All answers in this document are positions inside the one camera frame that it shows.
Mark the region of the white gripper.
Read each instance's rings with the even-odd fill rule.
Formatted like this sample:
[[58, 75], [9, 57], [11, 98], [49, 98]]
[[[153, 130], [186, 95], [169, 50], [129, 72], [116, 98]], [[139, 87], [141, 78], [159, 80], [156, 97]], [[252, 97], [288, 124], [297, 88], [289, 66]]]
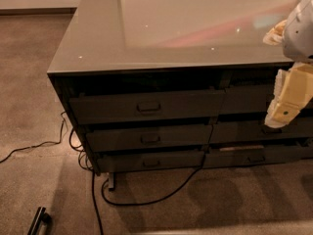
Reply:
[[286, 57], [295, 63], [289, 70], [278, 70], [274, 99], [267, 110], [265, 124], [281, 128], [295, 119], [313, 98], [313, 0], [300, 0], [287, 20], [273, 26], [263, 37], [268, 45], [283, 41]]

